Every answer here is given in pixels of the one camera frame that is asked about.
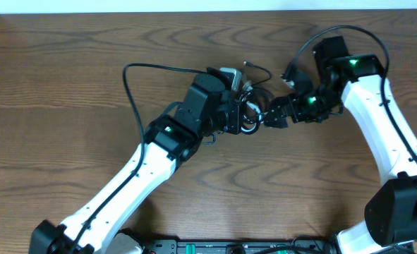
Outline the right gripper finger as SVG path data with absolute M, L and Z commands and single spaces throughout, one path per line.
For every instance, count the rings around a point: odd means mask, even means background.
M 267 114 L 263 124 L 270 128 L 287 128 L 289 125 L 285 114 Z
M 268 109 L 269 114 L 288 114 L 290 112 L 290 101 L 287 96 L 274 98 Z

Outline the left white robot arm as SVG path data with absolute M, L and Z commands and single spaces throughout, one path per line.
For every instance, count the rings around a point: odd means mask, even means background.
M 234 99 L 241 72 L 197 74 L 185 99 L 152 121 L 123 169 L 84 207 L 58 226 L 44 220 L 33 231 L 30 253 L 105 253 L 119 229 L 146 197 L 198 150 L 203 138 L 241 131 Z

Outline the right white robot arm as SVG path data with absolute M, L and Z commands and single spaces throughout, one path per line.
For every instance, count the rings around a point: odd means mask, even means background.
M 373 154 L 381 186 L 365 206 L 363 221 L 336 235 L 334 249 L 407 251 L 417 241 L 417 137 L 393 98 L 384 67 L 373 54 L 351 55 L 341 36 L 318 42 L 313 55 L 319 86 L 288 67 L 282 78 L 293 92 L 274 99 L 262 122 L 286 128 L 289 122 L 320 123 L 334 108 L 348 110 Z

